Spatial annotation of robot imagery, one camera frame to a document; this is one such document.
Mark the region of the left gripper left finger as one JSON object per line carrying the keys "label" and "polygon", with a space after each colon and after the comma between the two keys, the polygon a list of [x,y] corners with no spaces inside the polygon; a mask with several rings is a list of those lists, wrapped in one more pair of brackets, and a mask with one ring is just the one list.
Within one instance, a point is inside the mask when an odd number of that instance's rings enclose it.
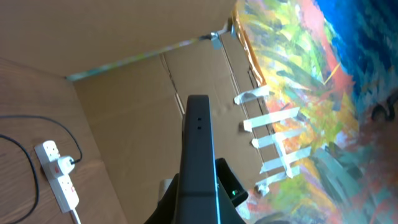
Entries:
{"label": "left gripper left finger", "polygon": [[165,179],[159,185],[159,201],[145,224],[171,224],[174,219],[179,173],[173,179]]}

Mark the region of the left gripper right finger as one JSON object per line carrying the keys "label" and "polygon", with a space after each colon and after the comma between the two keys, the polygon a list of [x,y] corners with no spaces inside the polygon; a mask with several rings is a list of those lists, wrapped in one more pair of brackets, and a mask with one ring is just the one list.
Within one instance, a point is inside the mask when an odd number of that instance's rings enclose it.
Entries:
{"label": "left gripper right finger", "polygon": [[218,183],[218,199],[221,224],[245,224],[221,183]]}

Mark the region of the Samsung Galaxy smartphone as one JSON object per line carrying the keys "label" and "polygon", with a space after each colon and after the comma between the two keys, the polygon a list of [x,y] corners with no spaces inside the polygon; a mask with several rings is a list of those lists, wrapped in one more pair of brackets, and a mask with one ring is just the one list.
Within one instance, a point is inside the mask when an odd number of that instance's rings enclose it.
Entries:
{"label": "Samsung Galaxy smartphone", "polygon": [[220,222],[210,99],[190,95],[183,118],[175,223]]}

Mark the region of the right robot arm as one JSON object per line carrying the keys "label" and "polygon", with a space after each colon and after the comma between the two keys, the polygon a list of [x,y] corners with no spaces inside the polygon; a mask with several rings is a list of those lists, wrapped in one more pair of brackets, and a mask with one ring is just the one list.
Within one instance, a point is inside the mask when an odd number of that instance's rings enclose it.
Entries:
{"label": "right robot arm", "polygon": [[243,184],[237,178],[232,168],[228,165],[225,158],[219,158],[215,161],[217,176],[221,181],[229,199],[234,207],[245,202],[249,194]]}

